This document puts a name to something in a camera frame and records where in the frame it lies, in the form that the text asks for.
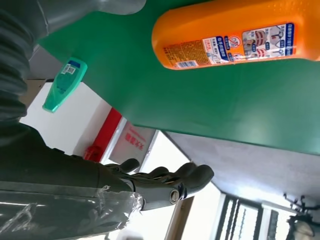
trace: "clear plastic wrap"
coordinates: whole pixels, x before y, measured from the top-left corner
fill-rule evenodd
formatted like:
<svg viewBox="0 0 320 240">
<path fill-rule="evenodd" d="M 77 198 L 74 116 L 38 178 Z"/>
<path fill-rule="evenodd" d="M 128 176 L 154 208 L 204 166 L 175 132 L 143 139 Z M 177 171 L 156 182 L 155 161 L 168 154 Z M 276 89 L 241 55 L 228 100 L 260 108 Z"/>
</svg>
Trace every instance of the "clear plastic wrap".
<svg viewBox="0 0 320 240">
<path fill-rule="evenodd" d="M 0 239 L 71 240 L 125 228 L 143 207 L 135 192 L 0 182 Z"/>
</svg>

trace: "window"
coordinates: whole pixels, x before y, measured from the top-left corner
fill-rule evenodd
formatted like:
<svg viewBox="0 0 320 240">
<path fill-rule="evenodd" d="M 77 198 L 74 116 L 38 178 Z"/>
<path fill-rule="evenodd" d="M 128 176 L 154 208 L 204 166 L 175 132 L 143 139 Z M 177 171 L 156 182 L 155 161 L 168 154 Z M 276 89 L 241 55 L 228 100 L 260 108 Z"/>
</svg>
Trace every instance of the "window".
<svg viewBox="0 0 320 240">
<path fill-rule="evenodd" d="M 216 240 L 257 240 L 262 214 L 259 204 L 227 196 Z"/>
<path fill-rule="evenodd" d="M 165 135 L 159 132 L 149 158 L 143 162 L 140 172 L 149 173 L 157 167 L 166 167 L 175 172 L 183 164 L 189 162 Z M 175 206 L 162 207 L 142 211 L 132 219 L 126 228 L 112 232 L 110 240 L 126 240 L 141 238 L 143 240 L 164 240 L 167 234 Z"/>
<path fill-rule="evenodd" d="M 289 232 L 287 222 L 294 213 L 285 210 L 271 210 L 267 240 L 285 240 Z"/>
</svg>

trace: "green shelf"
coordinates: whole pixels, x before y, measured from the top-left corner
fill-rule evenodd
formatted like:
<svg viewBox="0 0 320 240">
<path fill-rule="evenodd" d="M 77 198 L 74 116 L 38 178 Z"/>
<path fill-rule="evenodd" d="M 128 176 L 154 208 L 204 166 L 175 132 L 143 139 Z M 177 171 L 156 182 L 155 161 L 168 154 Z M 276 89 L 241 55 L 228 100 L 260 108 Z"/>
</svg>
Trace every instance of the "green shelf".
<svg viewBox="0 0 320 240">
<path fill-rule="evenodd" d="M 151 45 L 156 19 L 197 2 L 148 0 L 128 16 L 94 12 L 40 44 L 63 63 L 86 62 L 88 86 L 134 125 L 320 153 L 320 63 L 162 67 Z"/>
</svg>

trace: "bottle label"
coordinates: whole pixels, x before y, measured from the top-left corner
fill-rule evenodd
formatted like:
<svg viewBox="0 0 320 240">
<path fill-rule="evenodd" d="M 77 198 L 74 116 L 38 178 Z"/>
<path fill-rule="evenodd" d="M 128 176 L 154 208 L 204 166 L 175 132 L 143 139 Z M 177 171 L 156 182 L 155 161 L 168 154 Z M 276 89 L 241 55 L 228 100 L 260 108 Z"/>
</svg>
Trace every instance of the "bottle label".
<svg viewBox="0 0 320 240">
<path fill-rule="evenodd" d="M 174 44 L 164 51 L 177 69 L 279 58 L 296 53 L 294 34 L 294 24 L 287 23 Z"/>
<path fill-rule="evenodd" d="M 54 81 L 57 82 L 57 88 L 60 94 L 64 94 L 74 81 L 77 79 L 80 64 L 75 61 L 69 61 L 64 66 L 60 74 L 57 75 Z"/>
</svg>

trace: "red wall stripe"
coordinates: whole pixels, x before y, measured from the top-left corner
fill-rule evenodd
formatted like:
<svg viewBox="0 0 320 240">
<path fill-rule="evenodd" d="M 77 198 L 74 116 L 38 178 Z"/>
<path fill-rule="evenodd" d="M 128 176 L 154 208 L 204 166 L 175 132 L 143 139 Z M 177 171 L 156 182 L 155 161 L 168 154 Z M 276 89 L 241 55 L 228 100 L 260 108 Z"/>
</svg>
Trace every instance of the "red wall stripe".
<svg viewBox="0 0 320 240">
<path fill-rule="evenodd" d="M 102 125 L 94 142 L 85 150 L 85 160 L 99 163 L 108 147 L 122 116 L 113 107 Z"/>
</svg>

